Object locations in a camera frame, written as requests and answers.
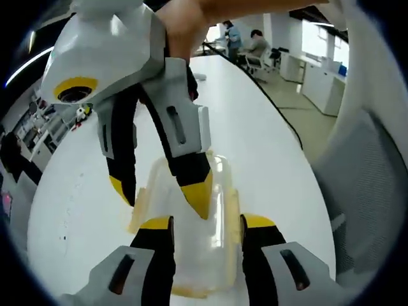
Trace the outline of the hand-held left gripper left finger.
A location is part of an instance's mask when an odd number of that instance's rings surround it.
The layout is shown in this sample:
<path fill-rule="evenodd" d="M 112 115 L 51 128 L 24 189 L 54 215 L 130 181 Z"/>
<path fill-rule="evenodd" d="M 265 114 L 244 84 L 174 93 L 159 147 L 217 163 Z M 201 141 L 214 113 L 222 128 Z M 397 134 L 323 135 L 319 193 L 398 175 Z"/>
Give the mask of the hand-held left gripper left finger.
<path fill-rule="evenodd" d="M 175 275 L 174 218 L 144 222 L 129 246 L 116 248 L 59 305 L 169 305 Z"/>

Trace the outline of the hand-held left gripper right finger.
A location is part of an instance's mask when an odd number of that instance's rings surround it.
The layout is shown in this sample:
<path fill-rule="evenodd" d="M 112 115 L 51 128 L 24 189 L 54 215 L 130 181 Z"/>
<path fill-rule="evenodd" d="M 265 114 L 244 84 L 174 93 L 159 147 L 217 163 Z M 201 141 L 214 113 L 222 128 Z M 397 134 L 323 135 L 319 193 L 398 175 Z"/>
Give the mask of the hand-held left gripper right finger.
<path fill-rule="evenodd" d="M 273 221 L 241 214 L 240 232 L 250 305 L 343 304 L 328 265 L 299 243 L 286 242 Z"/>

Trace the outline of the person's right hand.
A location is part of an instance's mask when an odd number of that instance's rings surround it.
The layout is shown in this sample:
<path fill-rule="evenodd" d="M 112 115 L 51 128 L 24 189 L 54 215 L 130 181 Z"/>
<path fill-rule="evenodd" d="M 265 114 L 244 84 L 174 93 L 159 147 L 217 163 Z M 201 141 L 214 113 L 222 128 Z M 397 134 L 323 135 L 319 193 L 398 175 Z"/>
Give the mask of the person's right hand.
<path fill-rule="evenodd" d="M 166 28 L 170 57 L 189 61 L 203 42 L 208 28 L 223 21 L 246 15 L 290 11 L 327 1 L 169 1 L 156 15 Z"/>

